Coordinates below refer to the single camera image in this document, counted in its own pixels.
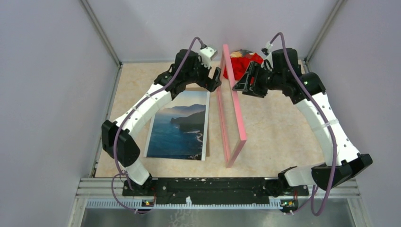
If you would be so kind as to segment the pink photo frame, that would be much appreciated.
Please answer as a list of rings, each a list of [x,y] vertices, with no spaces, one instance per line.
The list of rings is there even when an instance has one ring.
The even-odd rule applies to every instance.
[[[236,81],[227,44],[222,46],[220,68],[221,86],[217,88],[218,112],[225,167],[231,168],[247,142],[247,135],[239,94],[233,90]]]

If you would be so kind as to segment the seascape photo print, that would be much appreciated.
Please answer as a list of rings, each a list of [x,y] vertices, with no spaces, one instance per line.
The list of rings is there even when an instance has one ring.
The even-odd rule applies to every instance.
[[[144,156],[204,161],[210,93],[189,89],[151,119]]]

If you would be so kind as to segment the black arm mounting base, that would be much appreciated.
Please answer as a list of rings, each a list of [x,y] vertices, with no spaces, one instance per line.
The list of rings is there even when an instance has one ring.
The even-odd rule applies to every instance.
[[[123,196],[148,196],[157,205],[184,204],[190,198],[194,205],[268,204],[270,197],[308,196],[306,185],[285,186],[279,179],[265,177],[160,177],[143,185],[124,182]]]

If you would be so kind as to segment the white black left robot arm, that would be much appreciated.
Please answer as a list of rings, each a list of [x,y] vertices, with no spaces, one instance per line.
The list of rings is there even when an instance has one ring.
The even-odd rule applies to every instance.
[[[139,195],[150,193],[151,174],[139,159],[140,148],[135,138],[143,126],[166,104],[172,102],[187,85],[197,84],[209,92],[220,85],[221,69],[209,77],[217,49],[203,47],[198,52],[181,49],[169,69],[154,80],[145,95],[114,121],[105,120],[101,126],[102,149],[115,160],[128,183]]]

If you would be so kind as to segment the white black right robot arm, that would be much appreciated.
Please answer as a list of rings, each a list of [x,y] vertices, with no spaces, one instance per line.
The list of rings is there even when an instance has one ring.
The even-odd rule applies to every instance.
[[[269,90],[281,91],[305,117],[320,144],[323,163],[294,166],[278,174],[281,194],[290,195],[297,186],[306,184],[323,190],[334,188],[372,165],[371,156],[360,153],[340,125],[319,76],[301,72],[295,49],[272,51],[263,63],[251,61],[233,90],[260,98]]]

